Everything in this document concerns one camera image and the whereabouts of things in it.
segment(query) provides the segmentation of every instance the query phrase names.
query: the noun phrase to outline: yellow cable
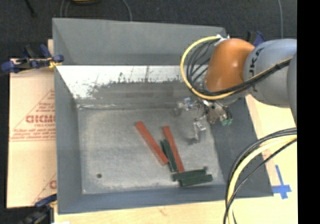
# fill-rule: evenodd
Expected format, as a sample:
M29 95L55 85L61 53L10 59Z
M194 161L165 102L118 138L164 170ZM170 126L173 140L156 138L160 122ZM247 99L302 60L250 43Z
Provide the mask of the yellow cable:
M271 141L268 144L264 144L263 146L257 148L256 150L254 150L253 152L251 152L250 154L248 154L248 156L243 159L243 161L239 164L239 166L236 168L236 170L233 172L231 181L230 181L230 185L228 188L228 193L227 193L227 204L229 203L234 190L235 190L235 186L236 183L238 181L238 178L241 174L241 172L243 171L243 169L252 161L252 159L254 159L257 155L259 155L260 153L264 152L265 150L268 150L274 146L278 146L280 145L280 147L286 145L287 143L292 142L293 140L295 140L297 138L296 135L287 135L284 137L276 137L271 139ZM233 213L232 213L232 206L230 206L229 208L229 212L228 212L228 222L229 224L233 224Z
M189 83L188 79L187 79L187 76L185 74L185 70L184 70L184 64L185 64L185 59L187 57L187 55L189 54L189 52L194 48L196 47L197 45L201 44L201 43L204 43L206 41L212 41L212 40L216 40L216 39L222 39L222 36L221 35L215 35L215 36L208 36L208 37L204 37L202 39L199 39L198 41L195 41L193 44L191 44L186 50L185 52L183 53L182 57L181 57L181 61L180 61L180 72L181 72L181 75L182 75L182 79L183 81L185 82L186 86L195 94L197 95L198 97L202 98L202 99L205 99L205 100L210 100L210 101L214 101L214 100L218 100L218 99L222 99L222 98L225 98L237 91L240 91L241 89L238 89L238 90L234 90L234 91L231 91L231 92L228 92L228 93L223 93L223 94L220 94L220 95L215 95L215 96L209 96L209 95L205 95L205 94L202 94L201 92L198 92L195 88L193 88L193 86ZM277 65L280 65L288 60L292 59L292 57L288 58L288 59L285 59L281 62L279 62ZM254 78L256 78L257 76L261 75L262 73L264 72L267 72L268 70L272 69L274 66L260 72L259 74L256 74L254 76L252 76L250 79L247 80L247 82L253 80Z

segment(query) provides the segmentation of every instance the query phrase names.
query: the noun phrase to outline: white wire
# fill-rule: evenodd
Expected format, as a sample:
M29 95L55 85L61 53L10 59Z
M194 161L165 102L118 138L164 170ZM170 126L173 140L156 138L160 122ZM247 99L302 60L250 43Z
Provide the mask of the white wire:
M279 5L279 12L280 12L280 36L281 39L284 38L284 22L283 22L283 14L282 14L282 5L281 5L281 1L277 0L278 5Z

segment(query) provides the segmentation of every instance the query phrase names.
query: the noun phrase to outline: wooden block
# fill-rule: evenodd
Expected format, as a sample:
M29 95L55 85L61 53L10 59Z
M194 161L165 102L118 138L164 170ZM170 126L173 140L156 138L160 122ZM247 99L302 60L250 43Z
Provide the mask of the wooden block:
M172 136L172 133L171 133L169 126L162 127L162 131L163 131L164 136L166 137L166 139L168 140L168 142L170 144L170 147L171 147L171 150L172 150L172 153L174 156L174 160L175 160L176 166L178 168L178 172L183 173L185 171L185 168L184 168L184 165L182 164L174 137Z
M138 130L142 138L145 140L149 148L152 150L152 152L154 153L154 155L156 156L160 164L166 165L167 163L169 163L168 158L163 153L163 151L161 150L161 148L159 147L155 139L152 137L150 132L147 130L145 125L141 121L139 121L135 123L134 126Z

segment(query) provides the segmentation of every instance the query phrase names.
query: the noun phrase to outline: gray metal surface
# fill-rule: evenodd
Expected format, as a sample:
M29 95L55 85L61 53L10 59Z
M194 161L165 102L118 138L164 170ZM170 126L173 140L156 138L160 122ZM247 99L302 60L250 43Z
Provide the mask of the gray metal surface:
M222 27L54 18L54 51L65 65L177 65L192 42Z
M191 144L198 113L174 115L176 102L190 96L178 66L181 54L199 38L224 33L208 26L53 19L54 54L65 56L55 71L59 214L224 199L224 161L236 157L230 134L238 134L239 126L221 137L202 123L205 139ZM245 110L237 114L241 120L249 116ZM188 188L172 182L168 166L158 163L135 130L137 121L158 143L161 126L169 125L185 169L207 166L213 181ZM255 138L251 120L245 124L237 149ZM268 180L265 172L261 178ZM247 192L266 196L270 188L256 190L254 184Z
M207 124L206 138L190 144L195 136L196 111L174 116L170 108L101 110L78 112L81 152L82 193L177 188L168 165L162 166L135 128L142 121L158 145L165 137L163 126L169 126L185 170L207 167L214 184L224 184L214 139Z

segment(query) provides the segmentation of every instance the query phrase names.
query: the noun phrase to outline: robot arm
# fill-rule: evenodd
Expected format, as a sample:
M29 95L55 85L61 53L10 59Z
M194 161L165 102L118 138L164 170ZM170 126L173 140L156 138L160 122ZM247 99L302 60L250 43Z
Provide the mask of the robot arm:
M201 72L202 65L198 64L204 54L197 49L188 58L186 74L183 72L184 60L192 48L199 44L217 44L207 67ZM258 101L291 108L293 118L297 123L297 40L278 39L260 43L257 46L237 38L223 39L207 37L192 44L181 59L182 77L190 88L205 105L208 101L211 107L207 110L207 118L211 123L212 116L219 105L228 106L239 97L246 94Z

